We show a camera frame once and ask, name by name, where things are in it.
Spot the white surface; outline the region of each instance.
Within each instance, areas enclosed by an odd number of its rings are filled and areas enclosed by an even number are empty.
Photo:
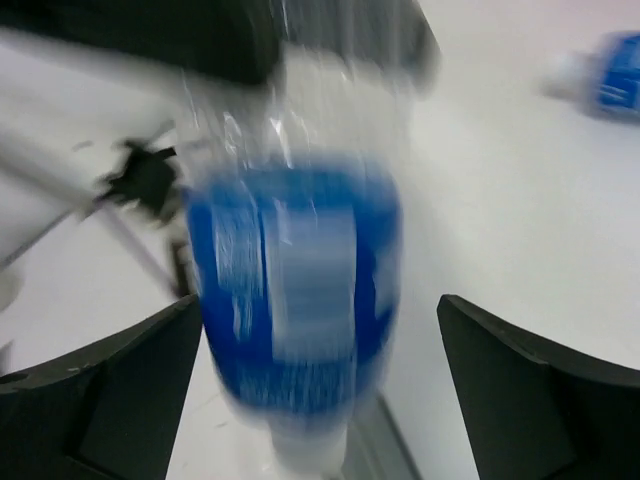
[[[424,478],[477,472],[435,308],[459,294],[640,368],[640,130],[539,93],[549,58],[640,28],[637,2],[422,0],[442,48],[398,159],[406,270],[387,400]]]
[[[114,142],[155,133],[180,95],[174,71],[1,28],[0,64],[0,155],[89,191]],[[68,208],[0,169],[0,259]]]
[[[160,235],[130,223],[168,267]],[[26,282],[0,313],[0,345],[12,340],[8,371],[36,365],[138,323],[173,302],[132,259],[100,214],[67,219],[25,258]],[[205,337],[185,401],[168,480],[301,480],[279,470],[266,429],[238,421],[221,395]],[[319,480],[305,477],[305,480]]]

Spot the blue label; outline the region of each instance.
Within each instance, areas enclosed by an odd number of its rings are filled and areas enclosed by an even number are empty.
[[[597,104],[607,112],[640,116],[640,35],[622,38],[611,50]]]
[[[187,207],[225,388],[305,431],[343,421],[375,391],[399,301],[401,212],[389,176],[247,171],[192,193]]]

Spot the distant water bottle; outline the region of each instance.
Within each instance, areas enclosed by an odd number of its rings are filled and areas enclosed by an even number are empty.
[[[640,120],[640,32],[612,34],[596,54],[555,59],[547,93],[581,103],[593,114]]]
[[[399,301],[401,209],[374,163],[281,159],[187,195],[209,345],[227,391],[300,471],[339,469]]]

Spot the black plastic part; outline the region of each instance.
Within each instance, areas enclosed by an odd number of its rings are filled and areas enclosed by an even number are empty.
[[[0,25],[244,85],[280,58],[266,0],[7,0]]]
[[[460,297],[442,297],[438,319],[482,480],[640,478],[640,371]]]
[[[175,157],[175,149],[152,150],[135,140],[125,140],[123,147],[128,150],[124,165],[101,179],[107,191],[98,201],[117,205],[137,202],[151,218],[167,223],[177,207],[168,208],[178,178],[176,167],[169,161]]]
[[[123,332],[0,377],[0,478],[165,478],[201,325],[189,296]]]

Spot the clear plastic bottle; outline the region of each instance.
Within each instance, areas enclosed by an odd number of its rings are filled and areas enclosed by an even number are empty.
[[[611,34],[605,43],[596,53],[555,58],[543,88],[592,115],[640,120],[640,33]]]
[[[209,345],[300,478],[339,474],[388,355],[402,212],[387,162],[409,151],[411,89],[393,72],[290,47],[267,89],[186,83],[178,155]]]

